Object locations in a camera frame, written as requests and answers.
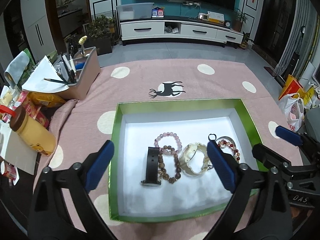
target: snack bag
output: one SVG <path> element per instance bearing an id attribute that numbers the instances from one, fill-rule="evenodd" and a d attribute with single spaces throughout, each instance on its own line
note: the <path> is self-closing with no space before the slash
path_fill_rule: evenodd
<path id="1" fill-rule="evenodd" d="M 60 107 L 66 102 L 61 97 L 50 93 L 31 92 L 29 98 L 35 105 L 46 107 Z"/>

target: white cabinet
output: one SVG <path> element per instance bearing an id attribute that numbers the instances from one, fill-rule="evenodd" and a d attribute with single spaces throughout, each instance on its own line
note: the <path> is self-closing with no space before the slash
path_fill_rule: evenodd
<path id="1" fill-rule="evenodd" d="M 215 39 L 217 35 L 217 29 L 204 26 L 182 24 L 181 35 L 195 36 L 204 39 Z"/>
<path id="2" fill-rule="evenodd" d="M 26 35 L 35 60 L 41 60 L 56 49 L 46 16 L 31 25 Z"/>
<path id="3" fill-rule="evenodd" d="M 164 22 L 139 22 L 121 25 L 122 37 L 163 35 Z"/>
<path id="4" fill-rule="evenodd" d="M 164 26 L 177 27 L 178 33 L 165 33 Z M 185 21 L 178 19 L 150 19 L 120 22 L 122 41 L 125 45 L 129 40 L 135 39 L 161 39 L 170 38 L 171 41 L 179 39 L 193 39 L 215 41 L 223 43 L 227 41 L 241 43 L 243 35 L 234 30 L 221 26 L 206 24 L 204 22 Z"/>
<path id="5" fill-rule="evenodd" d="M 20 0 L 25 30 L 46 15 L 44 0 Z"/>
<path id="6" fill-rule="evenodd" d="M 56 49 L 46 15 L 45 0 L 20 0 L 20 2 L 23 25 L 31 52 L 35 60 L 41 60 Z"/>
<path id="7" fill-rule="evenodd" d="M 220 41 L 231 41 L 234 43 L 241 43 L 243 35 L 234 32 L 226 32 L 223 30 L 218 30 L 216 39 Z"/>

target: paper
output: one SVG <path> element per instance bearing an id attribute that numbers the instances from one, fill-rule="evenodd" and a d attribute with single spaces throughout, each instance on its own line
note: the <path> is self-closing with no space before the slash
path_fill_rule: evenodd
<path id="1" fill-rule="evenodd" d="M 44 56 L 29 79 L 23 84 L 22 89 L 42 93 L 57 93 L 69 88 L 67 85 L 50 82 L 44 80 L 44 78 L 62 80 L 47 56 Z"/>

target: bottle cap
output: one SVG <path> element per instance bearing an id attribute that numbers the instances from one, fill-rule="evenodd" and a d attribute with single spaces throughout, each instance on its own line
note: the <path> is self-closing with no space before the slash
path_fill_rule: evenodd
<path id="1" fill-rule="evenodd" d="M 0 105 L 0 113 L 2 114 L 10 114 L 12 117 L 16 116 L 15 111 L 13 111 L 12 109 L 4 106 L 4 105 Z"/>
<path id="2" fill-rule="evenodd" d="M 23 106 L 18 106 L 14 113 L 15 116 L 12 116 L 10 119 L 10 128 L 16 132 L 23 123 L 26 116 L 26 110 Z"/>

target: teal wall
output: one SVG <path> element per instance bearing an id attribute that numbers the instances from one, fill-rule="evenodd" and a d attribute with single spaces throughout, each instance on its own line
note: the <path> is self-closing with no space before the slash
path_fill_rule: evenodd
<path id="1" fill-rule="evenodd" d="M 154 2 L 156 6 L 164 7 L 164 15 L 171 16 L 187 16 L 187 17 L 196 17 L 199 12 L 199 7 L 196 9 L 190 10 L 194 6 L 181 5 L 181 14 L 180 14 L 180 3 L 177 2 L 168 2 L 167 0 L 121 0 L 121 4 L 128 3 L 139 3 L 139 2 Z M 235 8 L 239 7 L 240 0 L 236 0 Z M 232 11 L 226 8 L 221 8 L 219 6 L 210 5 L 206 3 L 201 3 L 202 13 L 207 13 L 208 11 L 214 11 L 224 14 L 225 20 L 232 20 Z"/>

